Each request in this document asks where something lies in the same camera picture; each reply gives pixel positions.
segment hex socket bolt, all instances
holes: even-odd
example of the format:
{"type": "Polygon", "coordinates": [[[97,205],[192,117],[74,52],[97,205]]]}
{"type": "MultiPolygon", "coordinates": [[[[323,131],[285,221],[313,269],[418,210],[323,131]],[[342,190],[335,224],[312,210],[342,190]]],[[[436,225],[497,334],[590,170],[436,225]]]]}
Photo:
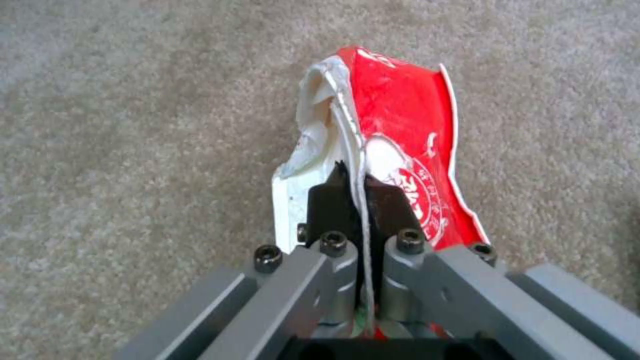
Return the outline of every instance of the hex socket bolt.
{"type": "Polygon", "coordinates": [[[347,236],[340,231],[327,231],[320,235],[320,252],[338,258],[347,251],[347,236]]]}
{"type": "Polygon", "coordinates": [[[424,251],[424,234],[416,229],[402,229],[398,231],[396,247],[407,255],[416,255],[424,251]]]}
{"type": "Polygon", "coordinates": [[[262,245],[253,253],[253,267],[263,274],[274,272],[282,264],[282,251],[276,245],[262,245]]]}
{"type": "Polygon", "coordinates": [[[495,262],[498,260],[498,254],[491,245],[477,242],[469,245],[468,248],[477,257],[482,259],[482,261],[491,266],[495,266],[495,262]]]}

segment gray bar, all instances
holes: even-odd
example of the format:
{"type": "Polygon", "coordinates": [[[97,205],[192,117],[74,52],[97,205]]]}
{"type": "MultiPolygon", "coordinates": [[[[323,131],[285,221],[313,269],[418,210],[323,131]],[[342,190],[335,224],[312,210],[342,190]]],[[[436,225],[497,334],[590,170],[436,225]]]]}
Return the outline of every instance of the gray bar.
{"type": "Polygon", "coordinates": [[[212,271],[113,358],[193,359],[209,346],[256,290],[255,280],[241,272],[228,268],[212,271]]]}
{"type": "Polygon", "coordinates": [[[424,256],[404,278],[433,322],[456,337],[487,332],[517,359],[610,359],[465,247],[424,256]]]}
{"type": "Polygon", "coordinates": [[[611,356],[640,359],[640,319],[574,276],[542,264],[508,278],[611,356]]]}
{"type": "Polygon", "coordinates": [[[298,247],[200,359],[274,359],[292,336],[309,338],[335,295],[332,264],[298,247]]]}

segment red plastic bag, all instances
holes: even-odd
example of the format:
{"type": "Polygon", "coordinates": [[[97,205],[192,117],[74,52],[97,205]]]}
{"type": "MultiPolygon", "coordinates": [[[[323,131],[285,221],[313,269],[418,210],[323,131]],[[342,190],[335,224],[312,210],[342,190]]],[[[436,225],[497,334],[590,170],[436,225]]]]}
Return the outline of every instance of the red plastic bag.
{"type": "Polygon", "coordinates": [[[370,151],[371,139],[392,143],[403,163],[395,169],[377,166],[373,175],[404,190],[432,246],[488,243],[456,183],[458,114],[444,67],[433,72],[361,47],[341,49],[338,55],[350,71],[369,170],[386,161],[370,151]]]}

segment beige carpet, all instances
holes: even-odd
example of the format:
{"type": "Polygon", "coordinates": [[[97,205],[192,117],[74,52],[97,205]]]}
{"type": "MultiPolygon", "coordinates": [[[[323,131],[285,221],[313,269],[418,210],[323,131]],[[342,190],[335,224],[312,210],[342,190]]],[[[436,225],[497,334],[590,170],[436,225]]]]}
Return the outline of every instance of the beige carpet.
{"type": "Polygon", "coordinates": [[[458,179],[513,266],[640,307],[640,3],[0,0],[0,357],[107,357],[273,241],[304,69],[447,65],[458,179]]]}

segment black bolt head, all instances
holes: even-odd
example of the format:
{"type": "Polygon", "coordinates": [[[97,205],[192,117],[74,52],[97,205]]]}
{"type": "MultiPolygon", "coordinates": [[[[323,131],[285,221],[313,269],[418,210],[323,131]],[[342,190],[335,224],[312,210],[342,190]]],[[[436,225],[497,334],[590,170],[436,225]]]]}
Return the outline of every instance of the black bolt head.
{"type": "Polygon", "coordinates": [[[274,272],[282,264],[282,251],[276,245],[262,245],[253,253],[253,267],[263,274],[274,272]]]}

